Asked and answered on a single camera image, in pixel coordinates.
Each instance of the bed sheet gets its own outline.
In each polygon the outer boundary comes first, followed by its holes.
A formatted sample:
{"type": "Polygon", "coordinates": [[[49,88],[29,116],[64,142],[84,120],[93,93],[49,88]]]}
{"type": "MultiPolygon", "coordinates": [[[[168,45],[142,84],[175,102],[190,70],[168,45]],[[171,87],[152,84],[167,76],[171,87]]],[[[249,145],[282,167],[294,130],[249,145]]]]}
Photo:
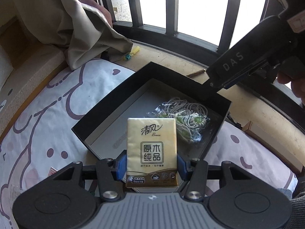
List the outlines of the bed sheet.
{"type": "MultiPolygon", "coordinates": [[[[0,228],[18,228],[11,211],[18,194],[75,160],[85,165],[96,162],[71,128],[133,73],[101,59],[73,72],[67,68],[22,112],[0,143],[0,228]]],[[[232,161],[275,188],[296,186],[295,175],[277,157],[228,123],[205,159],[214,165],[232,161]]],[[[219,188],[217,181],[207,185],[207,195],[219,188]]],[[[86,189],[94,191],[92,186],[89,183],[86,189]]]]}

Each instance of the rope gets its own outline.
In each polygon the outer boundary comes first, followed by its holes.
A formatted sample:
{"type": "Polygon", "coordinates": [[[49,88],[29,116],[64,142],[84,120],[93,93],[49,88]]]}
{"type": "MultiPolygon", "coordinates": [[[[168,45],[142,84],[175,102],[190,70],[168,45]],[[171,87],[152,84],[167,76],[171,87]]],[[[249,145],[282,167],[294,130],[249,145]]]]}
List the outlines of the rope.
{"type": "Polygon", "coordinates": [[[159,117],[175,118],[177,133],[189,143],[201,140],[200,130],[207,123],[208,110],[199,103],[191,103],[174,97],[163,103],[164,110],[159,117]]]}

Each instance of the beige curtain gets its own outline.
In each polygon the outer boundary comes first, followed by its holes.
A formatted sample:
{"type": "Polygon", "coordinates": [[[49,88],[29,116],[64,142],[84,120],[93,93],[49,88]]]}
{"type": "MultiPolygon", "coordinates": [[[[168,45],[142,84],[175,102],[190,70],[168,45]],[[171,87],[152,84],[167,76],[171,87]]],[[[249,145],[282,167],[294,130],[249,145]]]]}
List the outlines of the beige curtain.
{"type": "Polygon", "coordinates": [[[25,26],[39,41],[66,48],[65,56],[72,70],[105,50],[112,62],[131,51],[132,42],[112,29],[105,11],[103,14],[97,4],[94,7],[93,1],[14,2],[25,26]]]}

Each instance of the plastic bag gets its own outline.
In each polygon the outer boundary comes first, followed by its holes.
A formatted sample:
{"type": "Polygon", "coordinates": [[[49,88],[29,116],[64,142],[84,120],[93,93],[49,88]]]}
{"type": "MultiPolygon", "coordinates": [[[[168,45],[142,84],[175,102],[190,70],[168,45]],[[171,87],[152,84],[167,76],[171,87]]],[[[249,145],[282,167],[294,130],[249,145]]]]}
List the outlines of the plastic bag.
{"type": "Polygon", "coordinates": [[[204,105],[181,100],[179,97],[162,103],[147,115],[153,118],[175,118],[177,134],[191,144],[201,140],[201,131],[209,122],[208,110],[204,105]]]}
{"type": "Polygon", "coordinates": [[[11,210],[13,209],[13,204],[15,202],[15,200],[17,199],[17,197],[19,195],[21,195],[25,190],[23,190],[22,188],[15,186],[14,184],[10,185],[10,207],[11,210]]]}

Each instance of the heart pattern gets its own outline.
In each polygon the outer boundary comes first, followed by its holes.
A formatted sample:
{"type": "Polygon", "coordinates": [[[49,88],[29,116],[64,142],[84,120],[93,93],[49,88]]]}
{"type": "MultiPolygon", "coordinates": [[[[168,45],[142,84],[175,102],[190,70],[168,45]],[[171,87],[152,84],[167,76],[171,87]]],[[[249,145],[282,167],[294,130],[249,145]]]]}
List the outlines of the heart pattern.
{"type": "Polygon", "coordinates": [[[121,71],[119,69],[113,69],[113,73],[112,75],[117,75],[119,74],[121,71]]]}

